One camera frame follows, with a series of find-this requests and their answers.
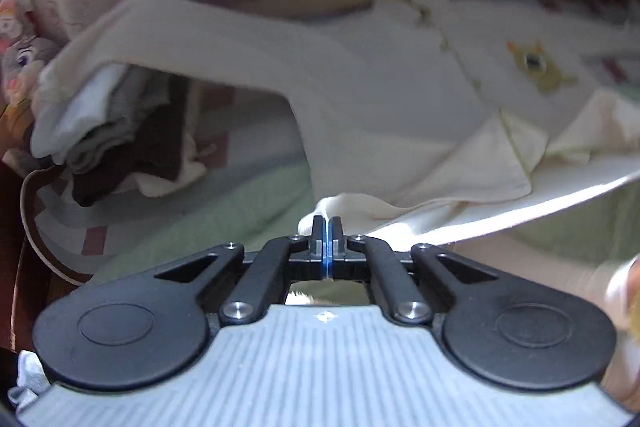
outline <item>clothing pile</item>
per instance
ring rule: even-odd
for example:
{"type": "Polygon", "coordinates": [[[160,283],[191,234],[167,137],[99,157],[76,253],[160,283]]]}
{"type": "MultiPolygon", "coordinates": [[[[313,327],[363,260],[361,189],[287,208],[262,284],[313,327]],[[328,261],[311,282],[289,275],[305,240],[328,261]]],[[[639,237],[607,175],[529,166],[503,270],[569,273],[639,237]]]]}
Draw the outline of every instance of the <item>clothing pile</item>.
{"type": "Polygon", "coordinates": [[[197,114],[188,78],[110,64],[72,99],[43,103],[31,152],[66,163],[82,206],[132,183],[146,196],[164,196],[206,171],[194,161],[197,114]]]}

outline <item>cartoon embroidery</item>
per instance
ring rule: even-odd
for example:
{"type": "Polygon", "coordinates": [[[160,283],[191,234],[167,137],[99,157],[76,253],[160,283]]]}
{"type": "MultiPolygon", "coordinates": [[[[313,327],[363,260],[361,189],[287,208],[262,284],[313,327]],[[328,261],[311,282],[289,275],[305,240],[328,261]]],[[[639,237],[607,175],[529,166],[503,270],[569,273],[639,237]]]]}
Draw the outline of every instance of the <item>cartoon embroidery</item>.
{"type": "Polygon", "coordinates": [[[535,47],[517,46],[507,43],[507,49],[513,54],[518,68],[536,83],[539,92],[548,94],[558,90],[562,84],[571,84],[575,76],[564,76],[551,57],[542,49],[540,41],[535,47]]]}
{"type": "Polygon", "coordinates": [[[2,91],[9,105],[29,100],[42,68],[58,53],[49,39],[35,37],[19,41],[2,57],[2,91]]]}

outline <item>green fabric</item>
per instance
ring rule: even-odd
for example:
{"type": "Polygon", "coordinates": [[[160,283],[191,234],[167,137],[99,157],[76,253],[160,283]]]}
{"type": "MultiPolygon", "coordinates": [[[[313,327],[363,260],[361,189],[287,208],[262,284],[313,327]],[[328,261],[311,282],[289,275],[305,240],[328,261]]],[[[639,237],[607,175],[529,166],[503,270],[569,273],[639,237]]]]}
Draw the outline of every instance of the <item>green fabric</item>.
{"type": "Polygon", "coordinates": [[[100,284],[174,261],[220,243],[242,243],[247,251],[273,237],[296,233],[315,201],[306,161],[278,167],[209,201],[100,268],[89,284],[100,284]]]}
{"type": "Polygon", "coordinates": [[[516,239],[564,259],[625,261],[640,252],[640,182],[510,230],[516,239]]]}

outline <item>white cloth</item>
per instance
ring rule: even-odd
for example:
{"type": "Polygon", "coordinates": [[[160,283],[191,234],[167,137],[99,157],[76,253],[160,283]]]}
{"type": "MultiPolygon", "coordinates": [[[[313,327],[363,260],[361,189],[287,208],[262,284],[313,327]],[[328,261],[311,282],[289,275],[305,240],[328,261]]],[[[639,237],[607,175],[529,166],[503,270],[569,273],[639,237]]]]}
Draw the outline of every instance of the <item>white cloth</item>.
{"type": "Polygon", "coordinates": [[[53,155],[62,165],[66,153],[84,135],[107,121],[111,93],[126,73],[126,64],[107,64],[82,86],[78,95],[56,103],[41,101],[31,134],[36,158],[53,155]]]}
{"type": "MultiPolygon", "coordinates": [[[[424,231],[433,205],[441,213],[443,204],[528,194],[553,129],[481,100],[456,54],[441,48],[440,31],[419,18],[391,0],[318,26],[187,0],[126,0],[42,71],[38,93],[64,100],[112,62],[279,92],[298,120],[316,197],[346,194],[329,206],[348,232],[370,232],[409,211],[413,220],[401,224],[424,231]]],[[[618,31],[598,23],[586,29],[606,46],[618,31]]],[[[523,92],[531,83],[501,78],[523,92]]],[[[581,82],[566,89],[582,89],[581,82]]],[[[618,131],[615,121],[607,128],[618,131]]]]}
{"type": "Polygon", "coordinates": [[[466,73],[487,103],[543,128],[546,154],[567,150],[625,148],[638,140],[639,113],[633,103],[602,87],[587,67],[597,57],[628,58],[640,51],[640,26],[542,10],[522,0],[413,0],[455,49],[466,73]],[[508,49],[542,50],[565,77],[576,80],[552,93],[540,92],[517,67],[508,49]]]}
{"type": "Polygon", "coordinates": [[[18,413],[33,403],[51,384],[44,374],[40,359],[31,351],[21,351],[18,355],[18,378],[15,387],[7,392],[9,401],[18,413]]]}

